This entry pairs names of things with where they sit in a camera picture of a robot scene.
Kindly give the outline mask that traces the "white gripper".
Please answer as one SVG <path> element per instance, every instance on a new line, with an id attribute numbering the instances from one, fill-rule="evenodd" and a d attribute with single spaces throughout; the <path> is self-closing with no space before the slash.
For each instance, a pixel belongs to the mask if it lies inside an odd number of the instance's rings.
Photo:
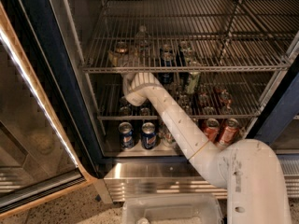
<path id="1" fill-rule="evenodd" d="M 121 67 L 138 67 L 139 66 L 139 57 L 138 50 L 134 45 L 131 45 L 129 47 L 129 52 L 134 55 L 125 54 L 122 57 L 120 57 L 119 53 L 115 53 L 114 51 L 109 50 L 108 58 L 111 61 L 113 66 L 118 67 L 118 61 L 120 59 Z"/>

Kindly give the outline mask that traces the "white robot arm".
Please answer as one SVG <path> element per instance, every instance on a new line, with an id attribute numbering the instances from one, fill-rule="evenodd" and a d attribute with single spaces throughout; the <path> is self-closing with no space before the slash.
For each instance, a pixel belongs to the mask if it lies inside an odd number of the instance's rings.
<path id="1" fill-rule="evenodd" d="M 151 72 L 126 72 L 122 90 L 134 106 L 150 101 L 193 168 L 227 190 L 228 224 L 292 224 L 284 174 L 276 153 L 256 139 L 217 147 Z"/>

